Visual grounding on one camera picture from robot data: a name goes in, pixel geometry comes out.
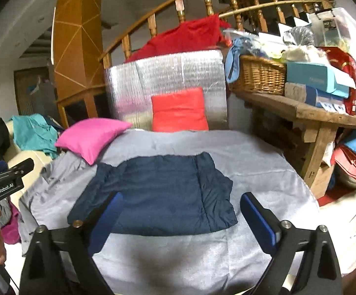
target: teal shirt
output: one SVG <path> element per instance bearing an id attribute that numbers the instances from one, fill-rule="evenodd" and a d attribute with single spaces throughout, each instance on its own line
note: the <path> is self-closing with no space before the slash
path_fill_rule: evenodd
<path id="1" fill-rule="evenodd" d="M 21 150 L 41 150 L 52 159 L 57 157 L 57 131 L 40 114 L 13 116 L 14 143 Z"/>

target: navy blue jacket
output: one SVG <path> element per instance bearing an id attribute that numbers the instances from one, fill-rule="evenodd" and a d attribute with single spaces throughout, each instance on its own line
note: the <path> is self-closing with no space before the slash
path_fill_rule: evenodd
<path id="1" fill-rule="evenodd" d="M 85 220 L 112 191 L 118 191 L 124 209 L 112 233 L 176 236 L 216 232 L 238 222 L 230 203 L 231 189 L 232 181 L 215 168 L 206 152 L 140 156 L 117 167 L 99 163 L 67 220 Z"/>

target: gray blanket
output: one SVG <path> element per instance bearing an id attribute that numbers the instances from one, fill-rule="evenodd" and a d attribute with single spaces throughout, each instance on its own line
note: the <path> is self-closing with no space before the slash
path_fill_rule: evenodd
<path id="1" fill-rule="evenodd" d="M 270 261 L 239 210 L 251 191 L 280 219 L 314 229 L 318 204 L 303 180 L 275 148 L 235 131 L 173 134 L 128 130 L 101 156 L 117 166 L 135 156 L 208 152 L 218 170 L 234 182 L 230 201 L 238 224 L 196 236 L 145 237 L 110 234 L 93 259 L 112 290 L 124 295 L 235 294 L 254 285 Z M 38 224 L 66 227 L 67 214 L 96 172 L 71 152 L 54 160 L 20 199 L 19 223 L 26 252 Z M 296 273 L 300 257 L 290 273 Z"/>

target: metal screw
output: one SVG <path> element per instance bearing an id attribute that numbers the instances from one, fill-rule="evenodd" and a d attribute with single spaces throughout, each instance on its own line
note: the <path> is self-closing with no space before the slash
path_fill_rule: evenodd
<path id="1" fill-rule="evenodd" d="M 79 227 L 81 227 L 83 224 L 84 224 L 84 222 L 83 222 L 82 220 L 75 220 L 75 221 L 73 222 L 73 227 L 79 228 Z"/>
<path id="2" fill-rule="evenodd" d="M 37 233 L 43 233 L 46 230 L 47 226 L 45 225 L 40 225 L 37 229 L 36 232 Z"/>
<path id="3" fill-rule="evenodd" d="M 322 231 L 324 233 L 328 232 L 328 227 L 326 227 L 325 225 L 320 225 L 319 228 L 320 228 L 320 231 Z"/>
<path id="4" fill-rule="evenodd" d="M 290 222 L 290 221 L 287 221 L 287 220 L 281 221 L 281 225 L 282 225 L 284 228 L 290 228 L 290 227 L 292 226 L 291 222 Z"/>

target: wooden staircase railing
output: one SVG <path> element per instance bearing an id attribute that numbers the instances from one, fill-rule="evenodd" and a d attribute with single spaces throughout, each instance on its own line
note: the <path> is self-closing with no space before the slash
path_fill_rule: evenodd
<path id="1" fill-rule="evenodd" d="M 207 15 L 213 15 L 214 10 L 212 6 L 212 0 L 204 0 L 204 3 L 207 10 Z M 313 3 L 321 3 L 323 5 L 323 8 L 332 7 L 332 3 L 330 2 L 330 0 L 273 0 L 273 2 L 267 2 L 262 4 L 260 4 L 259 0 L 230 0 L 229 9 L 231 10 L 221 12 L 219 17 L 228 17 L 233 15 L 235 17 L 236 28 L 238 30 L 243 30 L 242 14 L 247 12 L 247 18 L 249 19 L 249 23 L 252 27 L 258 27 L 262 32 L 268 32 L 267 22 L 262 13 L 263 8 L 275 7 L 280 23 L 285 23 L 285 15 L 281 10 L 281 5 L 290 4 L 294 17 L 299 18 L 300 15 L 296 4 L 303 4 L 302 9 L 307 13 L 311 13 L 313 11 L 313 7 L 310 8 L 310 5 L 313 6 Z M 126 29 L 126 31 L 124 31 L 124 33 L 122 33 L 118 38 L 116 38 L 115 41 L 102 53 L 102 55 L 99 57 L 99 61 L 103 62 L 104 68 L 107 69 L 112 66 L 111 52 L 114 51 L 119 45 L 122 45 L 122 49 L 126 59 L 131 56 L 132 50 L 130 35 L 135 32 L 139 27 L 141 27 L 141 25 L 145 22 L 148 22 L 151 38 L 155 37 L 157 35 L 156 15 L 172 4 L 175 4 L 179 22 L 184 22 L 185 5 L 183 0 L 167 0 L 160 6 L 148 12 L 136 23 Z"/>

